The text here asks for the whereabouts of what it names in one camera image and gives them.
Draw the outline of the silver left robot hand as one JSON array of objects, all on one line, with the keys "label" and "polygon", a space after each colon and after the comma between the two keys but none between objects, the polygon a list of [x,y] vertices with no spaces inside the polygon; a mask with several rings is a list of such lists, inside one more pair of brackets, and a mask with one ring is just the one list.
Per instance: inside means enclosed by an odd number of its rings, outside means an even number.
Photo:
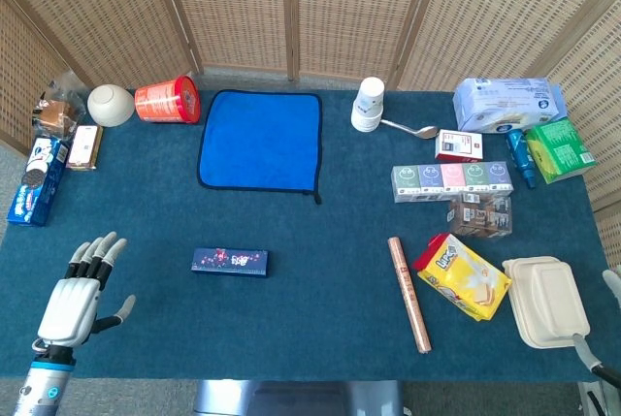
[{"label": "silver left robot hand", "polygon": [[98,307],[127,239],[110,232],[82,243],[73,253],[64,276],[49,296],[37,338],[32,343],[36,355],[55,363],[69,363],[73,350],[90,336],[116,327],[131,314],[136,297],[130,295],[114,314],[100,318]]}]

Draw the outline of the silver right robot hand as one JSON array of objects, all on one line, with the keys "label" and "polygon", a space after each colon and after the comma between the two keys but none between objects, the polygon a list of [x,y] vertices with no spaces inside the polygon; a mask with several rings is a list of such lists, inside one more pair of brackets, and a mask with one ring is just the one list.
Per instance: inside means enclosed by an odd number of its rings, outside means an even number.
[{"label": "silver right robot hand", "polygon": [[[611,269],[602,273],[603,280],[614,296],[615,300],[620,303],[620,276]],[[572,343],[575,351],[584,366],[594,375],[601,378],[604,382],[610,384],[613,388],[620,389],[620,372],[605,365],[591,351],[585,337],[580,334],[572,335]]]}]

